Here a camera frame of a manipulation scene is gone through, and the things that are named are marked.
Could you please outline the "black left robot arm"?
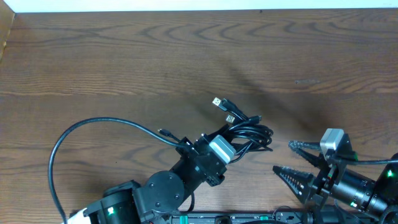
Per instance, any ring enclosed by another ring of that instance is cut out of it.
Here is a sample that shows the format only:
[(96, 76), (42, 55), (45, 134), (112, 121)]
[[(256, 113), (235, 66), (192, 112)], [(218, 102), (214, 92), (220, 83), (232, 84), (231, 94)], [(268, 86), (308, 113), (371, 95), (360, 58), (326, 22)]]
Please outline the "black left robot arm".
[(223, 126), (196, 142), (183, 138), (176, 151), (180, 160), (170, 169), (150, 176), (144, 184), (130, 180), (106, 190), (102, 199), (77, 210), (68, 223), (160, 223), (179, 210), (204, 182), (214, 187), (224, 181), (227, 161), (220, 158)]

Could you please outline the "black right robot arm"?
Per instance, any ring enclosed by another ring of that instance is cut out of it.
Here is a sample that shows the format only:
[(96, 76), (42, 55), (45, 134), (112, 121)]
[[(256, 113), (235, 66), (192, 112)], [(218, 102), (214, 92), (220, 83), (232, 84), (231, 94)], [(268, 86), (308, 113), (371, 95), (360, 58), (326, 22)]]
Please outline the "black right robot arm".
[[(319, 170), (318, 175), (313, 175), (286, 166), (272, 168), (302, 204), (313, 203), (321, 210), (331, 197), (378, 223), (397, 222), (396, 154), (390, 159), (361, 161), (348, 134), (335, 128), (328, 128), (320, 142), (289, 141), (288, 147)], [(347, 168), (362, 165), (385, 168), (377, 180)]]

